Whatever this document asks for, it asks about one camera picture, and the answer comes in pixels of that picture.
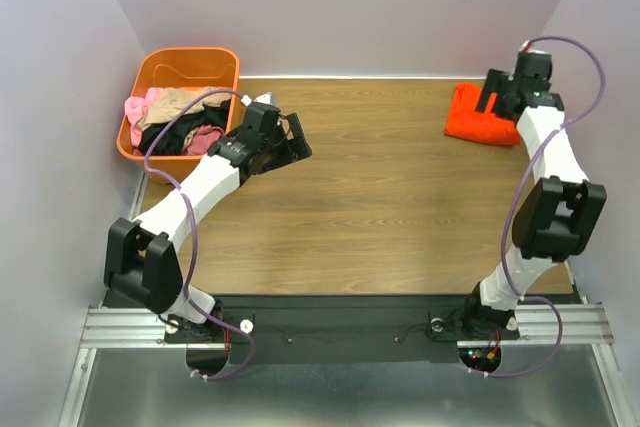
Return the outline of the orange t shirt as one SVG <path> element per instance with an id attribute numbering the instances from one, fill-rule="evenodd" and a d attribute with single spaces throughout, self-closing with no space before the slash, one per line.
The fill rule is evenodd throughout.
<path id="1" fill-rule="evenodd" d="M 480 144 L 511 147 L 520 144 L 515 125 L 499 118 L 489 108 L 493 106 L 492 94 L 484 112 L 476 110 L 481 87 L 470 82 L 457 83 L 449 107 L 444 134 Z"/>

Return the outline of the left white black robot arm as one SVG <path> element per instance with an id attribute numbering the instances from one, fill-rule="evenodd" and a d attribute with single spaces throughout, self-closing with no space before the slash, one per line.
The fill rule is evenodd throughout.
<path id="1" fill-rule="evenodd" d="M 250 177 L 311 156 L 296 114 L 253 101 L 231 135 L 211 145 L 195 169 L 150 210 L 120 218 L 107 234 L 104 284 L 108 290 L 162 317 L 221 325 L 218 303 L 181 271 L 178 251 L 198 239 L 197 226 Z"/>

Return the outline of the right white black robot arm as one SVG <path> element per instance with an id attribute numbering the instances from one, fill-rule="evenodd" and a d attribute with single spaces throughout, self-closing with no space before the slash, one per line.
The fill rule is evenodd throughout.
<path id="1" fill-rule="evenodd" d="M 533 187 L 517 190 L 500 263 L 467 296 L 461 324 L 473 337 L 516 330 L 517 304 L 543 273 L 585 250 L 607 199 L 576 160 L 551 75 L 551 55 L 524 47 L 512 71 L 488 71 L 476 104 L 515 126 L 530 159 L 523 178 Z"/>

